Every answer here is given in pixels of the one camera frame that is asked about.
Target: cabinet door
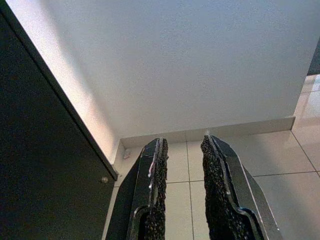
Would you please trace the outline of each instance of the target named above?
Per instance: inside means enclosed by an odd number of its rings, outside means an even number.
[[[0,238],[101,239],[113,186],[1,14]]]

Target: white baseboard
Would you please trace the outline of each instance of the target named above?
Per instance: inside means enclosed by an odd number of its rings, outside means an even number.
[[[208,127],[186,131],[166,132],[145,136],[134,136],[122,138],[120,142],[124,149],[143,147],[155,138],[165,138],[168,143],[181,143],[200,141],[204,138],[205,132],[209,131],[212,135],[222,137],[232,137],[241,135],[262,134],[290,130],[294,124],[295,117],[285,117],[266,121],[247,122],[234,125]]]

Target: tile floor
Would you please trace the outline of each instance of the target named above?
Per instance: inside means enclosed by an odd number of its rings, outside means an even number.
[[[261,186],[283,239],[320,240],[320,75],[306,78],[294,114],[292,130],[222,140]],[[200,143],[169,144],[167,240],[209,240]],[[120,172],[130,169],[141,149],[130,149]]]

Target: beige floor tile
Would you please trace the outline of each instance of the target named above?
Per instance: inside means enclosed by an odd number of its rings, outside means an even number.
[[[301,93],[320,91],[320,74],[311,75],[305,78]]]
[[[292,132],[314,167],[320,170],[320,91],[300,95]]]
[[[230,144],[252,176],[314,171],[291,131],[222,140]]]
[[[210,240],[206,218],[206,190],[203,181],[190,183],[194,240]]]
[[[188,182],[169,183],[165,199],[165,239],[192,240],[190,190]]]
[[[201,142],[202,141],[187,142],[190,181],[204,180],[204,169],[202,166],[203,154],[200,147]]]
[[[186,142],[168,145],[167,183],[189,181]]]
[[[316,172],[259,176],[284,240],[319,240],[320,177]]]

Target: white wall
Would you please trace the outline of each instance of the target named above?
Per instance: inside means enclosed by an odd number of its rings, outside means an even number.
[[[294,113],[317,0],[43,0],[120,137]]]
[[[7,0],[7,3],[101,150],[113,164],[120,138],[101,113],[87,79],[60,37],[61,33],[48,9],[43,7],[40,0]]]

